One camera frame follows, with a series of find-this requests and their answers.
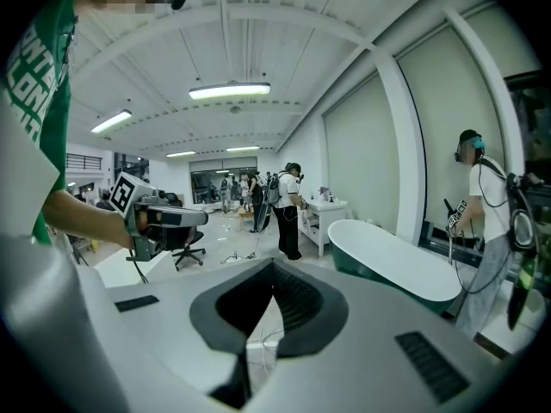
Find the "ceiling light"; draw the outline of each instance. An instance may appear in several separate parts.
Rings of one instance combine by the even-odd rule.
[[[189,96],[194,100],[204,100],[219,96],[267,95],[270,89],[268,83],[230,83],[191,89]]]
[[[170,155],[166,155],[167,157],[178,157],[178,156],[191,156],[195,155],[194,151],[183,151],[182,153],[172,153]]]
[[[108,120],[102,122],[99,126],[95,126],[94,128],[92,128],[92,133],[101,133],[112,126],[115,126],[120,122],[127,120],[131,116],[132,116],[132,112],[130,110],[125,109],[122,112],[116,114],[115,116],[109,118]]]
[[[226,151],[250,151],[258,150],[260,147],[237,147],[237,148],[228,148]]]

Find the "person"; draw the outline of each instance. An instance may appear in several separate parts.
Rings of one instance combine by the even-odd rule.
[[[257,178],[257,182],[261,188],[266,185],[266,181],[260,176],[260,171],[255,172],[255,177]]]
[[[250,173],[248,175],[249,197],[251,198],[252,209],[254,212],[254,225],[250,232],[260,232],[262,228],[258,227],[260,218],[260,208],[262,207],[262,189],[257,179],[257,175]]]
[[[299,252],[299,224],[297,207],[304,208],[302,196],[299,195],[297,178],[300,176],[300,165],[288,163],[285,170],[278,175],[280,199],[274,205],[274,213],[279,227],[279,251],[289,260],[302,258]]]
[[[115,209],[109,203],[109,197],[110,197],[109,191],[103,191],[102,192],[102,199],[99,202],[96,203],[96,207],[100,208],[102,210],[114,211]]]
[[[232,189],[231,189],[232,200],[238,199],[238,190],[239,190],[238,182],[235,180],[235,176],[232,176]]]
[[[251,197],[249,196],[249,175],[243,172],[239,175],[239,190],[241,191],[241,205],[246,212],[249,212]]]
[[[120,214],[82,203],[65,191],[65,144],[71,88],[68,66],[78,17],[91,9],[125,9],[162,0],[49,0],[15,46],[3,72],[9,108],[22,128],[59,171],[33,229],[51,244],[46,223],[62,232],[131,249]],[[141,224],[146,219],[139,217]]]
[[[224,214],[229,213],[230,211],[230,191],[229,183],[227,181],[228,174],[224,175],[224,179],[220,183],[220,200],[222,202],[222,212]]]
[[[484,216],[484,254],[455,323],[455,327],[471,339],[482,330],[507,270],[514,262],[507,238],[510,216],[505,181],[485,166],[483,160],[491,163],[504,177],[506,175],[494,159],[484,154],[484,148],[481,136],[475,130],[466,130],[459,137],[455,156],[471,170],[467,206],[452,226],[452,235],[469,228],[472,217]]]

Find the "green bathtub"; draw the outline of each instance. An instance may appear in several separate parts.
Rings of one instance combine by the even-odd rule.
[[[337,271],[399,289],[441,314],[459,295],[455,270],[444,260],[360,220],[329,227]]]

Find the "bottle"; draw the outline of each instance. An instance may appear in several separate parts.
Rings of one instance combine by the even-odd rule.
[[[536,257],[524,257],[523,264],[518,272],[517,282],[513,287],[509,306],[507,307],[507,324],[509,329],[515,329],[520,314],[523,311],[524,303],[528,298],[528,292],[532,288],[534,275],[536,274]]]

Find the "white column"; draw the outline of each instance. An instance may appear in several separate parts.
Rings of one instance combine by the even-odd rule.
[[[421,127],[406,79],[394,57],[373,51],[393,116],[399,162],[399,211],[396,236],[417,245],[423,225],[425,168]]]
[[[524,173],[523,140],[518,125],[517,112],[499,68],[480,37],[455,9],[444,9],[449,24],[457,32],[486,80],[497,109],[505,148],[505,170],[517,175]]]

